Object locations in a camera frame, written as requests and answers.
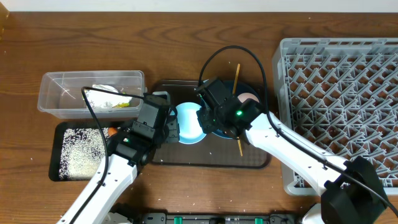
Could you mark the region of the light blue rice bowl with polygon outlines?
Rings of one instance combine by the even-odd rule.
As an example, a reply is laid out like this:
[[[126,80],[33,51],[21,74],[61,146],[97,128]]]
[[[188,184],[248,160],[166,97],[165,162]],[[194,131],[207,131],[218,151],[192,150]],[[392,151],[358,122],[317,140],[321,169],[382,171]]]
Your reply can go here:
[[[193,102],[185,102],[176,106],[177,121],[180,128],[179,143],[196,144],[206,137],[198,122],[197,111],[201,106]]]

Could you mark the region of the white pink cup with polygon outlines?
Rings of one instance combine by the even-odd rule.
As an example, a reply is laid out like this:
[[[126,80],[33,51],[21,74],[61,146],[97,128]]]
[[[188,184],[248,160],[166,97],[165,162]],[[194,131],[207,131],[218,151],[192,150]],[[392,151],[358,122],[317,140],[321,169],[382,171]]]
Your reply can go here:
[[[252,100],[254,100],[256,102],[259,102],[259,99],[255,95],[253,95],[252,93],[242,93],[242,94],[238,95],[238,99],[242,103],[245,102],[248,99],[252,99]]]

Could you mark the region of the orange carrot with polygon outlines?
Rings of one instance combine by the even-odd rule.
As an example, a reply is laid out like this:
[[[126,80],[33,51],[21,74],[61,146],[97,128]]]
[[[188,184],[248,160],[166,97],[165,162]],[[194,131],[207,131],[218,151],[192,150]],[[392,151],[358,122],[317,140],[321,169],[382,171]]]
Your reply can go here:
[[[108,128],[108,135],[109,137],[115,135],[118,132],[117,128]]]

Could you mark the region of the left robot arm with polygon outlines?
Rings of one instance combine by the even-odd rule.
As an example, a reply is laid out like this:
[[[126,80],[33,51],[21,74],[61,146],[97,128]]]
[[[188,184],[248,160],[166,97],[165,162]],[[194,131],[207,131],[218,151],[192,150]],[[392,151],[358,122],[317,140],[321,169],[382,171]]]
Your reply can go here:
[[[132,120],[104,142],[105,156],[97,173],[68,209],[59,223],[102,223],[119,196],[130,186],[139,171],[154,157],[159,144],[138,135],[144,125]]]

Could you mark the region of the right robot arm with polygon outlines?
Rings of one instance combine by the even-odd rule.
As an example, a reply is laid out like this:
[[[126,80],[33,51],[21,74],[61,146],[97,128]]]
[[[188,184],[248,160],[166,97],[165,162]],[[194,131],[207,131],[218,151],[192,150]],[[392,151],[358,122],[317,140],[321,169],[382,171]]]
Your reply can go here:
[[[374,223],[390,203],[374,167],[362,157],[350,162],[306,140],[282,124],[266,106],[235,96],[202,95],[198,122],[206,133],[221,129],[232,138],[245,137],[301,175],[321,202],[303,223]]]

